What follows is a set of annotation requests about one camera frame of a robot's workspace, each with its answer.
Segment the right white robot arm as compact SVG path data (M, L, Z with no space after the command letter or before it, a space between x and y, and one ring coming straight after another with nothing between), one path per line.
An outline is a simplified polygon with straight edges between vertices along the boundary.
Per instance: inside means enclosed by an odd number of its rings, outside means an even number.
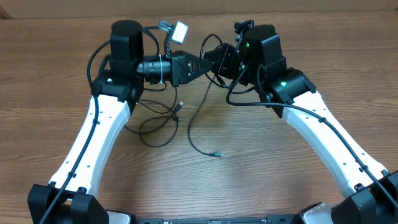
M253 85L258 106L272 108L308 142L335 179L343 200L317 203L296 214L293 223L396 223L397 173L389 172L350 136L332 115L315 85L287 66L272 25L236 23L236 46L220 44L201 56L213 73Z

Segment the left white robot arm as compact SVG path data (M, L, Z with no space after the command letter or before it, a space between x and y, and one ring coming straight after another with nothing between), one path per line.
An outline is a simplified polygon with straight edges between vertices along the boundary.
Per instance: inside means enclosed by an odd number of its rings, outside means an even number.
M34 223L134 223L134 215L106 210L98 201L113 145L139 101L144 83L186 84L213 63L184 51L144 55L148 28L121 20L106 42L111 52L96 78L89 78L90 106L70 152L47 185L32 186L27 202Z

